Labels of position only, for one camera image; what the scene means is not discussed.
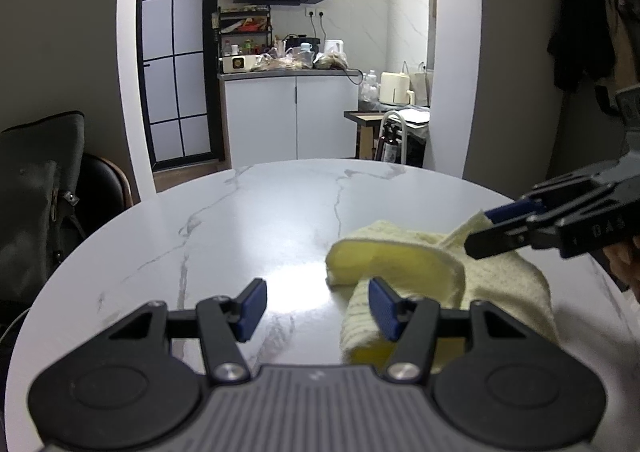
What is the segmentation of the person's right hand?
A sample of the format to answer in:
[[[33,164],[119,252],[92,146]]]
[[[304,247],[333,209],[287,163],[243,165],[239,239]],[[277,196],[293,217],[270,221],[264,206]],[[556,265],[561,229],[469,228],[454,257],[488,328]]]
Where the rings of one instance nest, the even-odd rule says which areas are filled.
[[[640,301],[639,247],[640,240],[634,237],[631,245],[614,244],[603,249],[613,275],[631,290],[637,302]]]

